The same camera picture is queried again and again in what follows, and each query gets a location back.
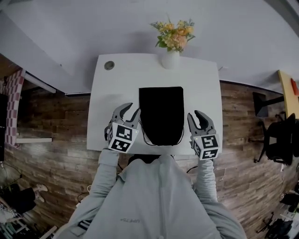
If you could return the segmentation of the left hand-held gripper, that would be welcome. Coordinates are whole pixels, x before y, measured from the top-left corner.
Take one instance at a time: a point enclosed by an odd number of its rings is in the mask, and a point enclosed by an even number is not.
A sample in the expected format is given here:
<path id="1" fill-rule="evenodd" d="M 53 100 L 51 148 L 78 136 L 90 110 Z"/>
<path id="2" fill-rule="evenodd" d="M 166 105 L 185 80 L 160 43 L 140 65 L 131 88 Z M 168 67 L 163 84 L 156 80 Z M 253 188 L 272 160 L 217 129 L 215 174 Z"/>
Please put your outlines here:
<path id="1" fill-rule="evenodd" d="M 131 108 L 133 103 L 125 103 L 114 110 L 112 122 L 104 131 L 105 140 L 108 143 L 108 149 L 120 153 L 128 153 L 133 143 L 135 142 L 139 130 L 137 125 L 139 122 L 141 109 L 138 108 L 131 120 L 123 121 L 124 114 Z"/>

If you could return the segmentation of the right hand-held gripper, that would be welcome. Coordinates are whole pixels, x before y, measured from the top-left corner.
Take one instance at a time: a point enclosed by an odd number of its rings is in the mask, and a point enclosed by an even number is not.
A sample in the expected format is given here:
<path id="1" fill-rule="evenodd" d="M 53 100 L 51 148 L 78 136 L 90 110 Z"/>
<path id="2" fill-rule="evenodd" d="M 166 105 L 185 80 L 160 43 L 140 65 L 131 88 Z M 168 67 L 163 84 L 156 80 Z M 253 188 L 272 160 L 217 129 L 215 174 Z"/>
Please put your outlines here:
<path id="1" fill-rule="evenodd" d="M 192 135 L 192 148 L 199 160 L 215 159 L 220 152 L 219 136 L 215 134 L 214 122 L 205 113 L 195 110 L 200 128 L 193 116 L 188 113 L 187 121 Z"/>

